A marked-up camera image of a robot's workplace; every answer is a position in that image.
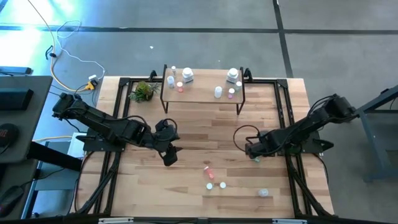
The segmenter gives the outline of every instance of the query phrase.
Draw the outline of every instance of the black stand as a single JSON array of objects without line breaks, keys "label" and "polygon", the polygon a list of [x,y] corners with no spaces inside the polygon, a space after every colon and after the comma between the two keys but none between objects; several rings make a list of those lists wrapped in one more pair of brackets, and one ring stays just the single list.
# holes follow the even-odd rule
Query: black stand
[{"label": "black stand", "polygon": [[50,149],[49,147],[36,142],[32,142],[30,144],[30,149],[26,157],[28,159],[37,159],[75,171],[80,171],[81,169],[81,160]]}]

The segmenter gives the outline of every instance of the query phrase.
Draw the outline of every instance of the wooden tabletop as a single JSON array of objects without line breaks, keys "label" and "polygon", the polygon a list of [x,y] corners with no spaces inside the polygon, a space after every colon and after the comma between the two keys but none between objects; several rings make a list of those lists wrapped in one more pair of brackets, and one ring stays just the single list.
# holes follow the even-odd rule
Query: wooden tabletop
[{"label": "wooden tabletop", "polygon": [[[175,77],[175,83],[182,82],[182,68],[178,68]],[[228,70],[216,69],[192,69],[193,82],[183,85],[183,92],[179,93],[177,87],[169,88],[167,80],[164,81],[163,86],[163,101],[164,102],[185,102],[185,103],[242,103],[243,91],[237,91],[232,99],[228,98],[228,90],[234,88],[234,84],[226,81]],[[242,81],[241,71],[238,70],[238,80]],[[170,68],[166,69],[166,76],[173,75]],[[223,94],[221,98],[215,98],[215,88],[221,86]]]},{"label": "wooden tabletop", "polygon": [[[119,78],[104,77],[97,105],[99,110],[113,113]],[[309,110],[307,93],[302,79],[288,79],[288,83],[297,121]],[[181,139],[173,144],[184,150],[178,152],[175,164],[165,167],[157,152],[127,147],[119,167],[112,216],[294,216],[285,159],[262,157],[261,162],[256,163],[236,149],[232,142],[235,129],[244,124],[253,124],[260,130],[279,128],[272,85],[247,84],[246,104],[239,116],[236,115],[235,105],[191,103],[187,107],[185,103],[172,103],[170,107],[172,110],[165,114],[159,95],[155,95],[150,102],[131,102],[129,115],[143,116],[153,128],[160,119],[176,120]],[[238,145],[243,147],[244,138],[253,134],[254,130],[243,128],[237,134]],[[94,153],[83,169],[78,189],[79,208],[98,185],[103,157],[103,152]],[[324,208],[333,213],[322,163],[311,154],[303,154],[303,164],[308,187]],[[203,173],[206,166],[210,166],[215,174],[213,190],[206,189],[206,184],[211,182]],[[220,182],[225,182],[227,187],[220,189]],[[259,197],[257,192],[260,189],[268,189],[269,196]],[[102,209],[107,194],[108,188],[105,190]],[[298,197],[304,211],[300,190]]]}]

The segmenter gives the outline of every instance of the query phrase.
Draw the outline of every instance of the white cable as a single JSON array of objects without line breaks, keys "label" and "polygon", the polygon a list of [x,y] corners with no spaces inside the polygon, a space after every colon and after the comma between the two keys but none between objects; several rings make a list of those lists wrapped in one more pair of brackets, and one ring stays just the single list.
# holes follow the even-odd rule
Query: white cable
[{"label": "white cable", "polygon": [[[61,36],[61,35],[59,35],[59,34],[58,34],[59,30],[60,30],[63,26],[65,26],[66,24],[68,24],[69,22],[79,22],[79,25],[78,25],[78,27],[77,27],[75,30],[73,30],[72,32],[70,32],[69,35],[67,35],[67,36]],[[75,58],[75,59],[77,59],[77,60],[79,60],[79,61],[81,61],[81,62],[95,63],[95,64],[97,64],[98,66],[100,66],[100,67],[102,68],[102,76],[98,78],[98,79],[100,80],[100,79],[104,78],[104,76],[105,76],[105,68],[104,68],[102,65],[100,65],[98,62],[95,62],[95,61],[82,60],[82,59],[80,59],[80,58],[78,58],[78,57],[76,57],[76,56],[71,55],[67,50],[65,50],[64,48],[62,48],[62,45],[61,45],[61,43],[60,43],[60,41],[59,41],[59,39],[58,39],[58,38],[66,39],[66,38],[70,37],[73,33],[79,31],[80,26],[81,26],[81,21],[66,21],[64,24],[62,24],[62,26],[60,26],[60,27],[57,29],[57,42],[58,42],[58,45],[60,46],[61,50],[63,50],[64,52],[66,52],[70,57],[73,57],[73,58]]]}]

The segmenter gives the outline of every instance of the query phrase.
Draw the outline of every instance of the succulent plant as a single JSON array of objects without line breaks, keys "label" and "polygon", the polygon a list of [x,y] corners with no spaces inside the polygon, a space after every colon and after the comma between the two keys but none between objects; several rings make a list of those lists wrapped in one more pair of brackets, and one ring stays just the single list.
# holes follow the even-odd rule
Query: succulent plant
[{"label": "succulent plant", "polygon": [[132,91],[129,97],[131,100],[135,100],[137,103],[149,101],[152,99],[154,92],[157,93],[158,89],[158,83],[148,84],[144,81],[141,81],[137,84],[136,90]]}]

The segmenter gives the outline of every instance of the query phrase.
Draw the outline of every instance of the concrete floor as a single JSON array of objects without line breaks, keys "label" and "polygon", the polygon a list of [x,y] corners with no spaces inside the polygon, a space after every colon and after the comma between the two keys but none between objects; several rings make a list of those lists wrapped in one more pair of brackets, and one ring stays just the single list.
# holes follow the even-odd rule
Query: concrete floor
[{"label": "concrete floor", "polygon": [[[277,28],[272,0],[32,2],[55,26],[79,19],[88,27]],[[285,29],[398,29],[398,2],[393,0],[279,0],[279,6]],[[0,30],[1,64],[31,67],[34,75],[50,75],[50,62],[44,57],[52,44],[50,34],[34,29],[42,21],[26,0],[8,0],[0,12],[0,26],[21,24],[32,26],[22,31]],[[311,103],[337,93],[360,107],[398,83],[398,35],[285,37],[293,76],[305,79]],[[287,76],[278,33],[79,32],[63,43],[72,54],[101,63],[106,75],[148,75],[152,69],[159,73],[167,63],[194,68],[244,66],[256,77]],[[61,55],[55,73],[65,84],[77,88],[87,82],[88,76],[100,75],[101,69]],[[57,97],[49,95],[35,138],[71,135],[74,131],[67,123],[61,129],[49,128],[61,122],[50,116]],[[91,102],[91,95],[83,98]],[[373,170],[374,160],[359,120],[330,124],[320,134],[335,143],[325,153],[325,162],[336,214],[396,223],[398,183],[385,180],[366,184],[362,180]],[[35,212],[59,214],[49,212],[46,203],[39,200]]]}]

